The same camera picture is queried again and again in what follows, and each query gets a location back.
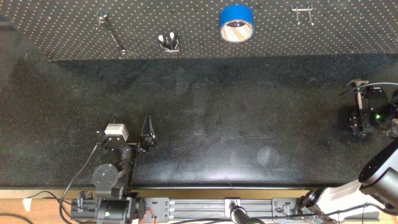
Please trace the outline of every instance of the black pegboard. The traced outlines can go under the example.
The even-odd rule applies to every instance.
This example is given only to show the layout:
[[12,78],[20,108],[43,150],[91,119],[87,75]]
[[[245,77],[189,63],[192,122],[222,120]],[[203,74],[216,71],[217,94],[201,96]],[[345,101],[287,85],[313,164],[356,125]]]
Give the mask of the black pegboard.
[[[220,12],[232,4],[254,13],[255,34],[244,43],[219,34]],[[298,25],[290,7],[309,5],[314,25],[307,12]],[[49,60],[398,53],[398,2],[391,0],[0,0],[0,8]],[[108,13],[126,55],[104,26],[95,29],[98,11]],[[158,35],[170,31],[180,38],[178,55],[158,45]]]

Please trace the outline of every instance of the white tag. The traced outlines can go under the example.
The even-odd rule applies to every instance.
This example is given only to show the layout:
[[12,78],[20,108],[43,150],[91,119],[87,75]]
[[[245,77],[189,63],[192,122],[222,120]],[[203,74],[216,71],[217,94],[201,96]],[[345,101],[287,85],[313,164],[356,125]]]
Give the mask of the white tag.
[[29,212],[30,211],[30,204],[32,203],[32,199],[31,198],[24,198],[24,200],[22,202],[24,203],[25,210],[27,212]]

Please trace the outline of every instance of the black countertop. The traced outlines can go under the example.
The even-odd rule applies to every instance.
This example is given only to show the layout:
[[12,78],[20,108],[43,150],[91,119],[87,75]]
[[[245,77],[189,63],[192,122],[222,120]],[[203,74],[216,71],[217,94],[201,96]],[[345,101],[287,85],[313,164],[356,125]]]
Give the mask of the black countertop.
[[[0,186],[62,188],[112,113],[139,139],[152,115],[159,145],[137,155],[135,188],[318,187],[358,178],[392,140],[356,139],[354,78],[396,82],[396,55],[31,62],[0,92]],[[75,187],[90,187],[98,151]]]

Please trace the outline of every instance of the roll of tape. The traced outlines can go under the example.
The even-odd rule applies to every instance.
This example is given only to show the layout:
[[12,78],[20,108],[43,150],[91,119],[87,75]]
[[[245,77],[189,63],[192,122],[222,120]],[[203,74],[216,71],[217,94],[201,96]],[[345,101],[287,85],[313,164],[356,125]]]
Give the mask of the roll of tape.
[[254,34],[253,13],[247,6],[226,7],[221,12],[220,23],[220,35],[228,42],[243,42]]

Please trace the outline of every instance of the wooden floor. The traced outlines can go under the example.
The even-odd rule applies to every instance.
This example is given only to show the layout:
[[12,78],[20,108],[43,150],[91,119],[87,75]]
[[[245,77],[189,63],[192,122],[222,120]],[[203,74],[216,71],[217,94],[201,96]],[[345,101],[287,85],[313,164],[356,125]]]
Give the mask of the wooden floor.
[[[28,218],[35,224],[63,223],[58,212],[58,202],[54,199],[40,199],[48,197],[47,194],[38,195],[32,199],[30,211],[25,210],[23,199],[34,195],[40,190],[0,190],[0,213],[12,213]],[[60,197],[62,191],[51,190],[57,197]],[[75,198],[79,191],[71,191],[68,197]],[[145,190],[140,191],[143,197],[170,197],[170,198],[224,198],[231,197],[232,191],[229,190]],[[273,197],[298,197],[303,195],[305,191],[299,190],[237,190],[235,194],[241,198],[273,198]],[[64,204],[67,212],[70,206]],[[396,217],[386,214],[380,215],[381,222],[379,224],[398,224]],[[0,217],[0,223],[26,223],[22,220],[12,217]]]

